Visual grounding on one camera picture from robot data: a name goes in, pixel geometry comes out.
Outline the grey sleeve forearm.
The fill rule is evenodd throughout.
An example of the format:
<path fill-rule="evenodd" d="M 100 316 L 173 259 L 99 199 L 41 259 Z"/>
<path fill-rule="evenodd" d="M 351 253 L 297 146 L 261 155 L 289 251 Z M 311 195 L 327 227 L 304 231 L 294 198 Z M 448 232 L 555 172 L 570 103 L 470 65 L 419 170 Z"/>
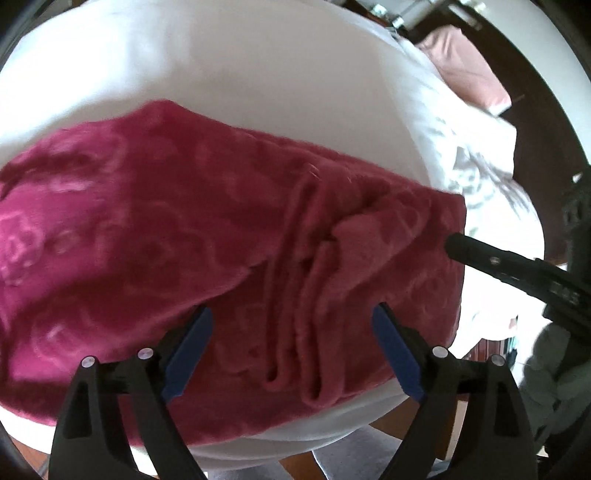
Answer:
<path fill-rule="evenodd" d="M 537 337 L 519 389 L 537 450 L 575 425 L 590 406 L 590 353 L 561 373 L 571 334 L 549 324 Z"/>

